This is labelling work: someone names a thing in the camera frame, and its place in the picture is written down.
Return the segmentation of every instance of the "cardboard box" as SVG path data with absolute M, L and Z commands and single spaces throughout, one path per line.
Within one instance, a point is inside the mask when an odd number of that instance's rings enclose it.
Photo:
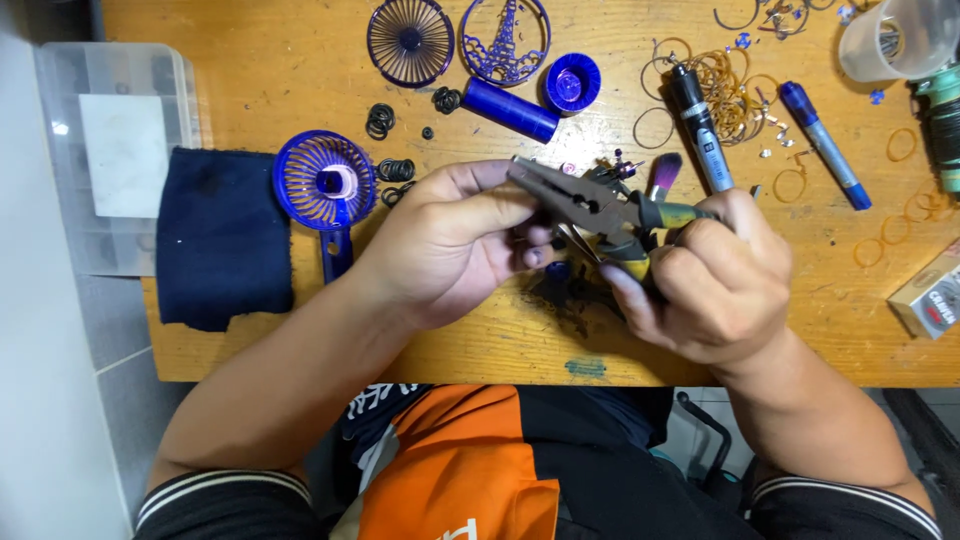
M 936 339 L 960 317 L 960 239 L 888 300 L 910 333 Z

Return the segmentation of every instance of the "clear plastic container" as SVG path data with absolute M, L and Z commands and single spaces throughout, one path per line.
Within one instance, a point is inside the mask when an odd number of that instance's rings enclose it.
M 850 23 L 838 54 L 860 83 L 920 79 L 947 63 L 958 40 L 957 0 L 885 0 Z
M 170 154 L 201 146 L 193 66 L 157 43 L 47 43 L 36 67 L 75 271 L 152 276 Z

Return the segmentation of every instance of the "plastic cup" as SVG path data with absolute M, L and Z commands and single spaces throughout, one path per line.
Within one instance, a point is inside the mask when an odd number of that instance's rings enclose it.
M 901 44 L 885 40 L 884 56 L 880 35 L 895 32 Z M 847 75 L 860 83 L 920 79 L 950 60 L 958 40 L 957 0 L 885 0 L 850 23 L 838 54 Z

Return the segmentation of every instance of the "purple brush bristles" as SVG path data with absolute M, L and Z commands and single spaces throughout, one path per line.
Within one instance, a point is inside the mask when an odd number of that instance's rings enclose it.
M 655 203 L 662 203 L 666 200 L 666 194 L 673 186 L 677 175 L 680 174 L 680 167 L 684 165 L 684 158 L 676 152 L 664 154 L 657 158 L 654 163 L 654 186 L 650 189 L 650 200 Z

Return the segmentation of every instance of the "black marker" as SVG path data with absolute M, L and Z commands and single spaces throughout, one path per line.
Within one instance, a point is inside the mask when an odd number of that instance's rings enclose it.
M 680 109 L 680 119 L 683 120 L 686 132 L 693 140 L 697 159 L 707 177 L 710 191 L 713 193 L 726 191 L 733 187 L 733 177 L 730 175 L 727 160 L 723 156 L 720 141 L 717 140 L 716 129 L 707 111 L 707 103 L 704 102 L 704 92 L 700 89 L 697 73 L 688 71 L 683 64 L 678 63 L 673 66 L 671 74 L 673 77 L 670 80 L 670 90 Z

